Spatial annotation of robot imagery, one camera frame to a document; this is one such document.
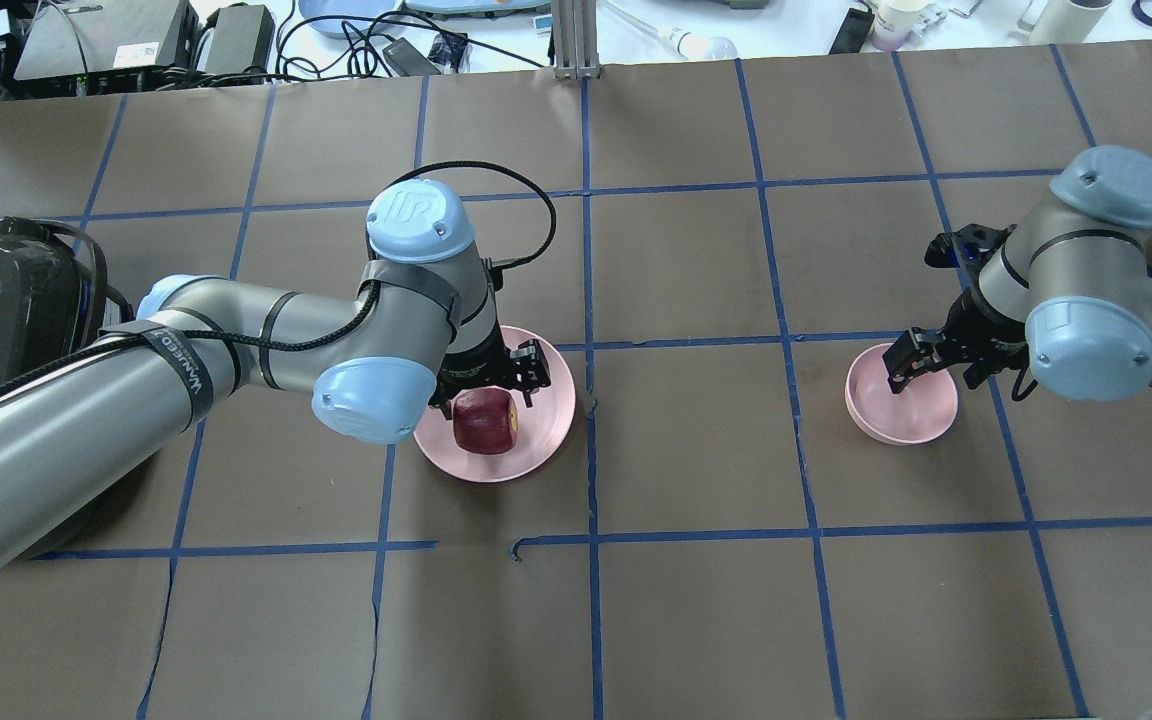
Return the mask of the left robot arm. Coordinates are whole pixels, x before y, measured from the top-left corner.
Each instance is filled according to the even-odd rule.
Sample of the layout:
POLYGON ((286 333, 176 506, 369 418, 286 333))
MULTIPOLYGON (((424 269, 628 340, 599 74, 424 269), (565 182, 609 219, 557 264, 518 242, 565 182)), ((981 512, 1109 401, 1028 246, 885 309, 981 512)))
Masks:
POLYGON ((357 300, 169 275, 132 323, 0 384, 0 569, 248 384, 305 393, 325 427, 372 445, 461 391, 550 386, 495 300, 538 252, 483 258, 461 197, 420 172, 376 196, 365 238, 357 300))

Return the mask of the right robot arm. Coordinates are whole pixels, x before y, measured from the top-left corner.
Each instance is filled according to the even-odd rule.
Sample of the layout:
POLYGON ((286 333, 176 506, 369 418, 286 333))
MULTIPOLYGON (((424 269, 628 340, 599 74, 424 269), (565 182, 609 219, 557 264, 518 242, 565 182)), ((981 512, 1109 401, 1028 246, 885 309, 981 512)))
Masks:
POLYGON ((888 388, 964 365, 969 388, 1011 369, 1075 401, 1152 389, 1149 232, 1152 158, 1105 145, 1075 156, 1020 223, 937 234, 925 264, 964 270, 968 285, 942 327, 884 351, 888 388))

